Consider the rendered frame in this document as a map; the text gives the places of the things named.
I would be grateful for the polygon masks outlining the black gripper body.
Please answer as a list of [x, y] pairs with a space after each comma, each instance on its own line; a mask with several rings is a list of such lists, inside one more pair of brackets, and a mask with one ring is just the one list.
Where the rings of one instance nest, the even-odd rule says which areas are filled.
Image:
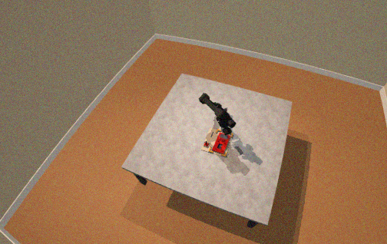
[[220, 121], [218, 118], [217, 118], [217, 121], [219, 121], [221, 127], [223, 127], [223, 129], [224, 129], [223, 132], [224, 132], [225, 135], [228, 135], [228, 134], [231, 134], [231, 133], [232, 133], [232, 130], [227, 126], [226, 122], [223, 123], [223, 122]]

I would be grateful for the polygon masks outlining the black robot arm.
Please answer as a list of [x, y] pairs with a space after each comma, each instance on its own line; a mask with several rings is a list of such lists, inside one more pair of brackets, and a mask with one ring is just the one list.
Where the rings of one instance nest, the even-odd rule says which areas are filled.
[[226, 109], [224, 110], [222, 108], [222, 105], [220, 103], [216, 103], [216, 102], [212, 102], [210, 100], [210, 96], [206, 93], [203, 93], [200, 98], [199, 98], [199, 101], [202, 103], [202, 104], [206, 104], [209, 108], [211, 108], [215, 115], [217, 116], [217, 118], [222, 121], [223, 123], [226, 122], [227, 126], [230, 127], [230, 128], [234, 128], [236, 126], [236, 122], [233, 120], [233, 118], [229, 115], [228, 112], [226, 112]]

